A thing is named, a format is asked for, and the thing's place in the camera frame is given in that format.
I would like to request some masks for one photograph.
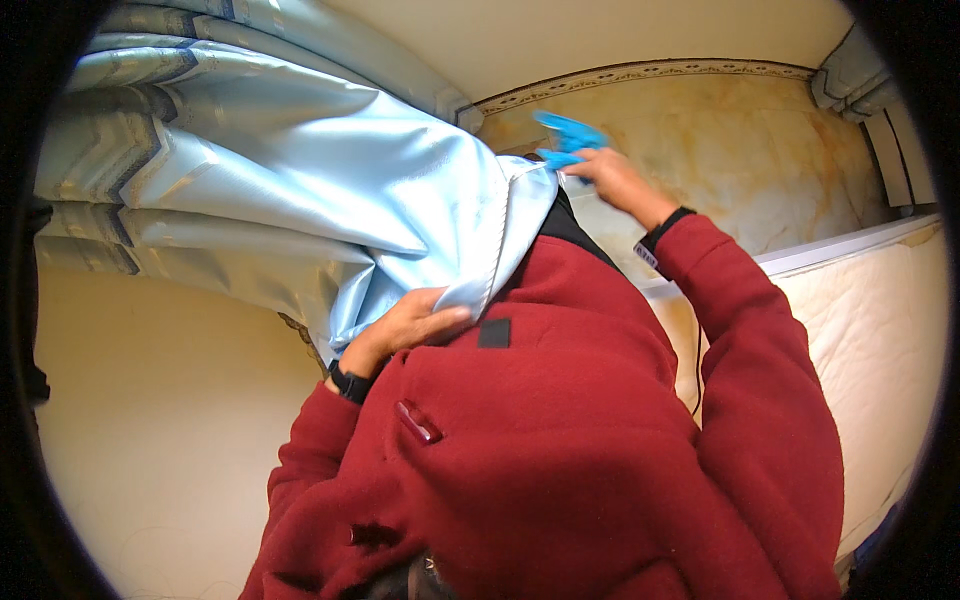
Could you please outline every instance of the red fleece jacket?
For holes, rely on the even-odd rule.
[[[541,236],[485,317],[510,318],[508,348],[474,327],[403,351],[362,410],[317,386],[241,598],[336,598],[426,548],[465,600],[839,597],[840,443],[804,326],[706,217],[657,257],[710,341],[702,431],[646,299]],[[399,402],[442,437],[424,444]],[[396,539],[348,545],[370,523]]]

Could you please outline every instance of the decorative border tile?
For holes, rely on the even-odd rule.
[[[815,69],[770,62],[768,60],[729,60],[729,59],[667,59],[645,60],[642,62],[621,62],[607,66],[577,71],[561,75],[535,84],[524,85],[516,89],[485,98],[474,103],[484,116],[489,116],[519,107],[529,102],[557,96],[569,91],[594,87],[596,85],[615,84],[634,79],[664,77],[667,75],[697,75],[702,73],[731,73],[735,75],[766,75],[807,81]]]

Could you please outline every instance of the wrist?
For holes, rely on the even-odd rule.
[[[340,358],[340,371],[352,372],[365,379],[373,379],[380,371],[387,353],[379,345],[372,344],[358,337]]]
[[[669,219],[677,208],[680,208],[678,204],[655,193],[637,202],[630,214],[644,229],[651,231],[663,225],[663,222]]]

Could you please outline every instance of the jacket sleeve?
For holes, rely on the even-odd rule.
[[[656,256],[710,342],[701,469],[777,569],[832,565],[843,522],[843,464],[806,329],[780,288],[704,216],[678,221]]]
[[[297,496],[337,475],[359,415],[359,406],[330,392],[322,381],[317,384],[290,428],[290,442],[280,447],[280,466],[267,482],[270,515],[264,539]]]

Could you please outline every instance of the light blue curtain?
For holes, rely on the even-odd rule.
[[[40,264],[154,276],[289,315],[332,358],[407,290],[479,316],[556,177],[454,123],[409,53],[293,0],[125,5],[55,109]]]
[[[820,108],[833,108],[859,123],[900,96],[886,64],[863,29],[854,25],[810,81]]]

